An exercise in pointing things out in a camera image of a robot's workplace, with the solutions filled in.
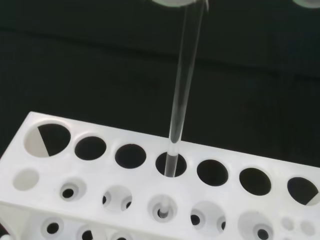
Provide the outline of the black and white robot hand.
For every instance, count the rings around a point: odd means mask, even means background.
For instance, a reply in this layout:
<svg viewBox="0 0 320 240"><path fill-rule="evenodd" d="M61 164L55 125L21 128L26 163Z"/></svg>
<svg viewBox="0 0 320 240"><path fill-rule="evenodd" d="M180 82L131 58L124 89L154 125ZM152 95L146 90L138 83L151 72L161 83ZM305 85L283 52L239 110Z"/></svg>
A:
<svg viewBox="0 0 320 240"><path fill-rule="evenodd" d="M154 3L169 7L169 8L178 8L185 7L194 3L197 3L198 0L152 0ZM293 0L294 4L307 8L307 9L319 9L320 0Z"/></svg>

